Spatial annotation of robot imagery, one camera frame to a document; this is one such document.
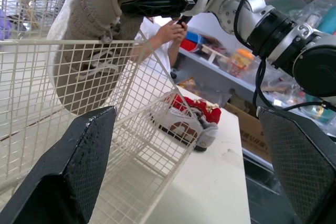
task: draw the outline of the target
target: hand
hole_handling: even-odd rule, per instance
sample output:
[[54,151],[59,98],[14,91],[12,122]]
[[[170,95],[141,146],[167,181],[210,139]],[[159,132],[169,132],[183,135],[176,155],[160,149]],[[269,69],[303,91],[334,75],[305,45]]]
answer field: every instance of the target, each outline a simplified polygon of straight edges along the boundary
[[155,37],[162,43],[165,44],[171,40],[175,40],[181,36],[184,31],[181,25],[175,24],[176,20],[171,20],[164,26],[160,27],[157,31]]
[[182,22],[182,26],[183,26],[183,31],[178,35],[177,38],[173,40],[174,43],[181,44],[182,40],[184,40],[185,36],[187,36],[188,26],[184,22]]

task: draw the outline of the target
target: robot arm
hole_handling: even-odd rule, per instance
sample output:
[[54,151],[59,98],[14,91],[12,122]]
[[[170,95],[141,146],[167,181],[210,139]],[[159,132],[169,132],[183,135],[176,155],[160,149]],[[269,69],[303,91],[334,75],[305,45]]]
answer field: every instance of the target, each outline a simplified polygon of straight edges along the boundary
[[[233,35],[240,1],[211,0],[205,11]],[[297,24],[264,0],[246,0],[238,15],[237,32],[255,56],[294,77],[305,93],[336,104],[334,36]]]
[[213,13],[224,31],[239,35],[255,56],[294,77],[307,94],[336,105],[336,37],[297,24],[265,0],[137,0],[123,3],[135,16],[179,17]]

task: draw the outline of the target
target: wire mesh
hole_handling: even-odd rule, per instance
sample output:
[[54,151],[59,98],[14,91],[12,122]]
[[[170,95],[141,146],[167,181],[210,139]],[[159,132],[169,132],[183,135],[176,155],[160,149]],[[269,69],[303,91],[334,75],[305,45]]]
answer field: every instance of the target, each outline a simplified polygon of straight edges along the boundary
[[0,39],[45,37],[65,0],[1,0]]
[[[197,119],[156,60],[142,62],[140,41],[17,40],[0,42],[0,210],[42,154],[73,119],[114,105],[106,174],[90,223],[143,223],[188,157]],[[190,125],[159,129],[173,104]]]

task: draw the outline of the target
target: white table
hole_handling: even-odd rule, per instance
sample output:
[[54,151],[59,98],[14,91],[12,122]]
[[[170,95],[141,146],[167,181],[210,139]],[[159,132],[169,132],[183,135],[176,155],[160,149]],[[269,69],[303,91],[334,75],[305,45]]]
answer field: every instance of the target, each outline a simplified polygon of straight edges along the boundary
[[215,142],[190,155],[146,224],[250,223],[238,118],[221,111]]

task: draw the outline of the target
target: white wire basket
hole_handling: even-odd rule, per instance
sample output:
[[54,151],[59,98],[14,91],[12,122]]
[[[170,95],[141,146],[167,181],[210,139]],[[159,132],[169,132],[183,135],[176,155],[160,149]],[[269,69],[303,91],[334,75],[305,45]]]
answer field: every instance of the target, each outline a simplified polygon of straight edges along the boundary
[[[177,100],[177,96],[182,96],[165,70],[157,72],[156,67],[139,64],[140,60],[131,61],[132,52],[143,45],[139,41],[115,41],[110,45],[65,40],[0,42],[0,211],[37,160],[78,116],[77,109],[69,111],[62,104],[48,75],[51,67],[48,59],[55,53],[54,48],[56,53],[65,54],[66,50],[69,53],[66,49],[69,45],[75,45],[70,49],[73,54],[75,50],[81,50],[83,56],[89,54],[90,65],[98,60],[102,63],[117,59],[121,69],[110,73],[111,68],[101,64],[102,68],[95,74],[98,80],[104,72],[111,74],[116,77],[116,84],[102,84],[110,95],[97,103],[96,99],[102,96],[93,93],[90,101],[100,106],[116,106],[118,117],[106,174],[90,223],[144,223],[197,139],[193,134],[188,138],[189,143],[183,144],[161,131],[155,118],[165,117],[173,104],[180,103],[185,108],[181,115],[198,121],[184,99],[182,103]],[[97,51],[106,50],[113,53],[96,60],[92,58]],[[163,68],[155,58],[155,64]],[[90,71],[87,68],[78,74]],[[86,104],[86,108],[92,109],[91,104]],[[188,126],[183,131],[185,136],[190,135]]]
[[65,0],[0,0],[0,40],[45,37]]

